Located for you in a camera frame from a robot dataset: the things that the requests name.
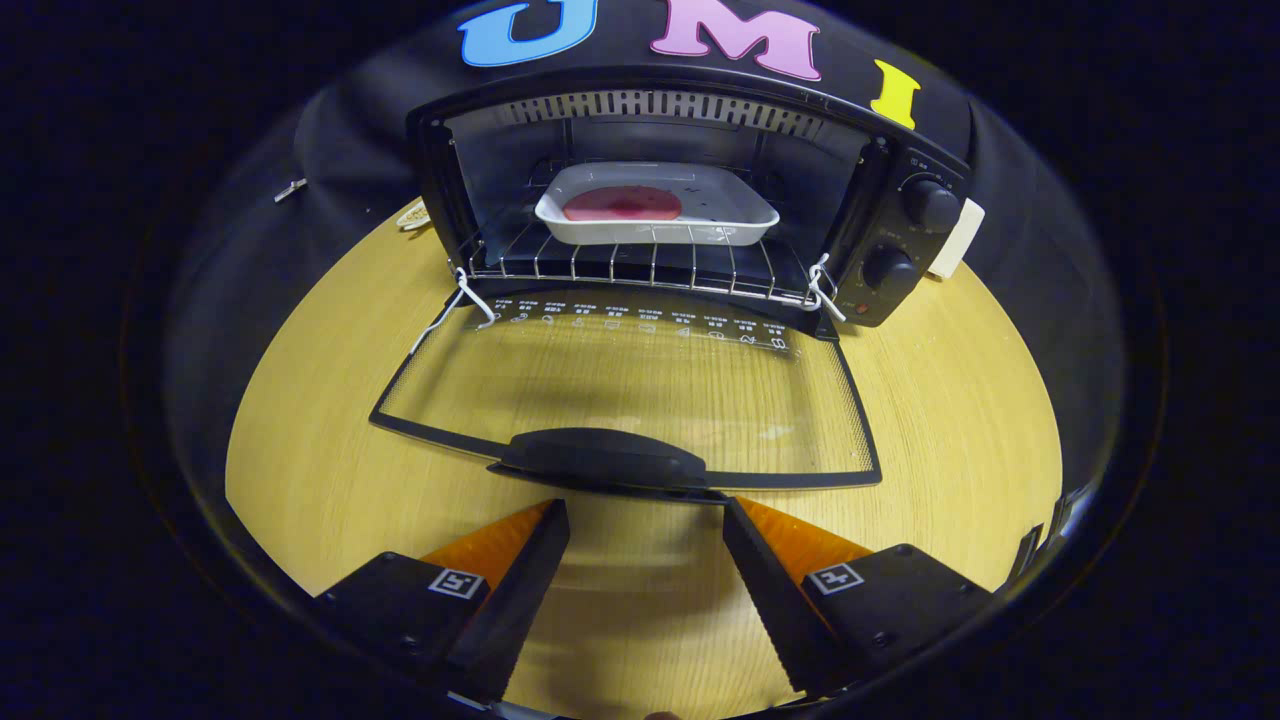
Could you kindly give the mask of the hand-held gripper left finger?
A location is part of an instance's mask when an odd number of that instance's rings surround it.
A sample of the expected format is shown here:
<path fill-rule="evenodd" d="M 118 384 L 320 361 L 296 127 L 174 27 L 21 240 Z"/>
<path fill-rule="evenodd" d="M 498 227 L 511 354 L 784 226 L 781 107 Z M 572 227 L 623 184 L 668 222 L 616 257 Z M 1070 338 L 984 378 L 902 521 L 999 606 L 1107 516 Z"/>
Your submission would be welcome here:
<path fill-rule="evenodd" d="M 378 553 L 315 606 L 343 638 L 397 673 L 493 705 L 568 541 L 566 502 L 548 500 L 421 557 Z"/>

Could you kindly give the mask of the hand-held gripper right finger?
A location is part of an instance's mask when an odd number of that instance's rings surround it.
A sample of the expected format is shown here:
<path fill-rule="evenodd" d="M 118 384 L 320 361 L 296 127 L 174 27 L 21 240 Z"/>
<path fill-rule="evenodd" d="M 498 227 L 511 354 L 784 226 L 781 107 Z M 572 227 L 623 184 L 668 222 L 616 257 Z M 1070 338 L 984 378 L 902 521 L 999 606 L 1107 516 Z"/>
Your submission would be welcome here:
<path fill-rule="evenodd" d="M 806 696 L 890 673 L 992 601 L 913 544 L 873 551 L 749 498 L 726 502 L 722 539 L 790 685 Z"/>

